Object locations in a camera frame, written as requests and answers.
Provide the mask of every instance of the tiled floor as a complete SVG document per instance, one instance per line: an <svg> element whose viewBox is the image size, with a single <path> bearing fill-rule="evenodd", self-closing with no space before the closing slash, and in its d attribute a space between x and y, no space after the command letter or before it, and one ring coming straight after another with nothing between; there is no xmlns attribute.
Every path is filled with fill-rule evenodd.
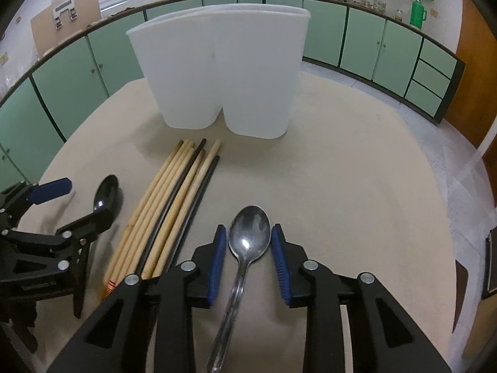
<svg viewBox="0 0 497 373"><path fill-rule="evenodd" d="M302 62L301 69L357 88L392 106L404 119L426 154L447 206L454 255L468 270L468 287L447 362L462 373L471 361L462 353L480 301L485 269L485 238L497 225L494 199L481 155L445 120L435 126L413 110L378 90L336 71Z"/></svg>

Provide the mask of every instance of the black stick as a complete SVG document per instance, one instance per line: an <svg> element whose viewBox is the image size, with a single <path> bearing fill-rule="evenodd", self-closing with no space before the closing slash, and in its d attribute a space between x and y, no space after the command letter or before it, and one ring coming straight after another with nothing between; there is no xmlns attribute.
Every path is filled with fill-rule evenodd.
<svg viewBox="0 0 497 373"><path fill-rule="evenodd" d="M207 140L202 139L202 141L198 145L197 149L195 150L195 152L191 156L190 160L186 164L185 169L181 173L180 179L178 179L174 188L172 189L171 195L169 195L169 197L167 198L167 201L166 201L164 207L162 208L162 212L161 212L160 216L158 217L158 219L155 223L155 226L153 227L153 230L152 230L152 233L150 234L150 237L148 238L147 244L145 245L145 248L143 249L142 255L140 256L140 260L138 261L138 265L136 266L135 274L137 274L138 276L140 276L142 274L143 269L145 268L145 263L147 262L147 258L150 254L150 251L152 250L153 243L155 243L155 240L157 238L157 234L158 234L159 230L161 229L162 223L164 222L166 215L167 215L169 209L171 208L171 205L172 205L177 193L179 192L179 190L181 188L181 185L183 185L183 182L185 181L186 176L188 175L188 172L190 171L191 166L193 165L193 163L195 162L195 159L200 154L200 151L204 148L206 142L207 142Z"/></svg>
<svg viewBox="0 0 497 373"><path fill-rule="evenodd" d="M219 156L217 155L212 160L212 163L209 166L209 169L207 170L205 177L202 179L202 182L200 183L200 186L197 190L197 193L195 194L195 197L193 198L193 202L190 205L190 208L188 209L188 213L186 214L185 219L181 224L180 231L178 231L178 234L175 237L175 242L171 248L171 252L169 254L169 257L167 258L162 273L167 273L167 271L171 268L171 266L176 265L176 261L178 255L180 254L181 247L183 247L183 243L185 242L186 236L188 235L188 231L190 230L193 219L197 214L198 206L200 205L200 202L204 197L204 193L207 190L207 185L209 185L212 174L214 173L214 170L216 169L218 162L219 162Z"/></svg>

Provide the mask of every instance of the spoon bowl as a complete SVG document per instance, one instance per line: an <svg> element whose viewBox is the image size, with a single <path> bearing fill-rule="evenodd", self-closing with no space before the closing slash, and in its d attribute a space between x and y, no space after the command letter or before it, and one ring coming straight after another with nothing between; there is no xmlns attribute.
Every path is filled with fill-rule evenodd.
<svg viewBox="0 0 497 373"><path fill-rule="evenodd" d="M271 241L271 225L260 207L247 206L234 218L228 243L239 263L251 264L264 254Z"/></svg>

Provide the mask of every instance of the bundle of sticks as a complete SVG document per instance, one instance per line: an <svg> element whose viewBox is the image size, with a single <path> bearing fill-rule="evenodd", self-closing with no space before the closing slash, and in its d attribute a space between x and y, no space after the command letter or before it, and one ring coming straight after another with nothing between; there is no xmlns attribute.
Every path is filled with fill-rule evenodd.
<svg viewBox="0 0 497 373"><path fill-rule="evenodd" d="M219 161L217 139L207 157L206 140L181 140L154 177L128 220L103 279L107 297L129 274L159 276L176 262L179 249Z"/></svg>

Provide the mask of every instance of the blue gripper pad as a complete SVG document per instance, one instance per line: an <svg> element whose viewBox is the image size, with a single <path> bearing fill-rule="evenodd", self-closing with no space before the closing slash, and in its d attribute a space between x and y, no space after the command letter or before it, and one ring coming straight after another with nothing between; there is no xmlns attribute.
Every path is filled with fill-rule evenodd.
<svg viewBox="0 0 497 373"><path fill-rule="evenodd" d="M224 257L226 253L227 238L226 228L224 226L220 225L218 227L214 242L216 244L216 251L214 253L212 268L209 271L209 294L207 295L207 301L211 306L218 295L219 283L221 282L221 273L223 271Z"/></svg>
<svg viewBox="0 0 497 373"><path fill-rule="evenodd" d="M49 200L67 195L73 189L73 183L69 178L57 179L43 185L34 187L28 195L27 200L35 205L48 202Z"/></svg>
<svg viewBox="0 0 497 373"><path fill-rule="evenodd" d="M281 298L288 306L290 305L291 299L290 272L288 270L285 255L283 253L281 238L278 234L276 226L274 226L271 230L271 253L274 259L274 266L276 267L276 275L278 276L278 285L280 288Z"/></svg>

